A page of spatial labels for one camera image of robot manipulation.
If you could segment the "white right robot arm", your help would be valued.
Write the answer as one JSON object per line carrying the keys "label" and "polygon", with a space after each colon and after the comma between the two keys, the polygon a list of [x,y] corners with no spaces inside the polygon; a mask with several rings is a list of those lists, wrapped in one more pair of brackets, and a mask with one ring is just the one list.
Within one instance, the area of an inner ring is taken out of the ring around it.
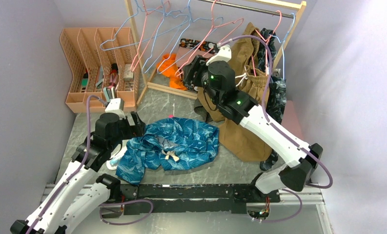
{"label": "white right robot arm", "polygon": [[309,145],[264,114],[256,99],[236,87],[235,72],[226,61],[207,63],[195,56],[183,68],[183,82],[188,88],[202,87],[224,117],[258,136],[283,159],[283,166],[262,173],[250,188],[254,201],[261,202],[278,189],[303,190],[323,152],[318,143]]}

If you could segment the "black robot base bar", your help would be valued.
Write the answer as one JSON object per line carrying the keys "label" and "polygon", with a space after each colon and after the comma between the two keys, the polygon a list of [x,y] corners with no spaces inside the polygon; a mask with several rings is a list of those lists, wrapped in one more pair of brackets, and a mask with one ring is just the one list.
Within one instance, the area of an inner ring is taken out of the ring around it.
{"label": "black robot base bar", "polygon": [[[124,205],[124,214],[185,212],[231,212],[246,214],[249,204],[280,202],[279,191],[263,194],[251,184],[122,184],[109,203],[142,202]],[[152,205],[143,202],[149,200]]]}

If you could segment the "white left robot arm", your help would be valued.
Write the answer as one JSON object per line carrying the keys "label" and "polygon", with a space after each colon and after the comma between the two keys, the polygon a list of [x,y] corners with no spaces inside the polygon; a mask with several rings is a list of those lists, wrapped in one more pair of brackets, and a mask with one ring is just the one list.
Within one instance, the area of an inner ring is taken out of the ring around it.
{"label": "white left robot arm", "polygon": [[125,115],[104,113],[95,130],[76,148],[67,169],[54,189],[25,220],[16,220],[13,234],[70,234],[97,207],[123,198],[121,182],[99,170],[123,142],[145,133],[146,124],[131,112],[134,124]]}

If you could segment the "blue leaf-print shorts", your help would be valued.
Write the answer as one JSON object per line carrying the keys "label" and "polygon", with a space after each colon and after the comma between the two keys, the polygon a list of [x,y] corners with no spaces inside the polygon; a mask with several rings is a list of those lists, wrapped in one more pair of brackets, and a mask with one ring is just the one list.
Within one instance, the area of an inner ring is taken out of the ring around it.
{"label": "blue leaf-print shorts", "polygon": [[165,118],[146,125],[126,143],[116,176],[138,185],[146,169],[185,171],[212,162],[219,153],[219,128],[189,118]]}

